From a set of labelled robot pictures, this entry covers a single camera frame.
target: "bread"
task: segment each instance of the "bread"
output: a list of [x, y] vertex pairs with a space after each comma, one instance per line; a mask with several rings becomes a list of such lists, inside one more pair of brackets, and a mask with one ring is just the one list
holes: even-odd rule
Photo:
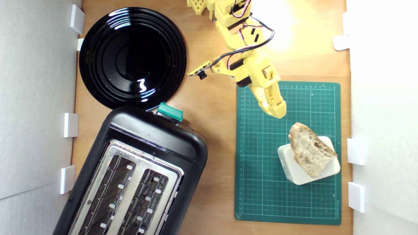
[[302, 123], [295, 123], [289, 132], [289, 140], [295, 161], [315, 178], [336, 157], [337, 154], [326, 146], [309, 127]]

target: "cutting mat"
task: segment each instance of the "cutting mat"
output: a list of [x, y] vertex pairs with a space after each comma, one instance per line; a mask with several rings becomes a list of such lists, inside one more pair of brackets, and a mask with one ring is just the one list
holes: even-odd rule
[[264, 222], [341, 224], [341, 173], [305, 185], [286, 179], [277, 155], [295, 122], [330, 137], [341, 163], [338, 83], [279, 82], [286, 116], [265, 114], [248, 87], [237, 89], [235, 218]]

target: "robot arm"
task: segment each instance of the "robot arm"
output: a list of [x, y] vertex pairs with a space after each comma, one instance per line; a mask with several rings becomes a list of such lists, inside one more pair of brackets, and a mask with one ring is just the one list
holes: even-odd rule
[[[270, 60], [257, 50], [267, 44], [274, 36], [274, 30], [251, 17], [251, 0], [187, 0], [187, 5], [200, 15], [204, 8], [209, 10], [210, 19], [215, 22], [227, 47], [233, 51], [223, 54], [213, 62], [207, 61], [189, 73], [189, 76], [206, 77], [206, 70], [215, 74], [231, 76], [239, 87], [248, 86], [258, 101], [260, 108], [267, 114], [282, 118], [286, 115], [286, 102], [280, 95], [277, 74]], [[236, 32], [230, 30], [242, 25]], [[263, 29], [271, 31], [265, 38]], [[232, 64], [232, 55], [241, 53]], [[229, 56], [227, 64], [222, 60]]]

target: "wooden surface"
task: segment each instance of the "wooden surface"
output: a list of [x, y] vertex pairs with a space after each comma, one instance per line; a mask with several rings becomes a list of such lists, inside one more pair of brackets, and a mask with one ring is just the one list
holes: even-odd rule
[[[187, 71], [227, 52], [208, 12], [195, 15], [185, 0], [83, 0], [84, 33], [105, 14], [140, 6], [168, 16], [183, 33], [187, 45]], [[234, 219], [236, 87], [227, 76], [211, 75], [200, 81], [185, 77], [167, 102], [184, 111], [191, 126], [205, 137], [209, 157], [183, 221], [181, 235], [205, 234], [352, 234], [348, 207], [346, 139], [351, 135], [350, 70], [347, 51], [336, 52], [332, 37], [342, 34], [344, 0], [254, 0], [252, 12], [276, 30], [265, 46], [282, 80], [339, 82], [342, 101], [342, 224], [340, 226], [247, 222]], [[109, 113], [86, 90], [77, 75], [76, 108], [79, 136], [74, 139], [72, 164], [79, 173], [97, 132]]]

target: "plate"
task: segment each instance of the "plate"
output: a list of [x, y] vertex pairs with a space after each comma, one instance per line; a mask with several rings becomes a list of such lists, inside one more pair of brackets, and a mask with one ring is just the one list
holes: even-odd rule
[[90, 28], [79, 67], [88, 91], [103, 105], [151, 110], [180, 86], [186, 46], [166, 16], [146, 8], [122, 8]]

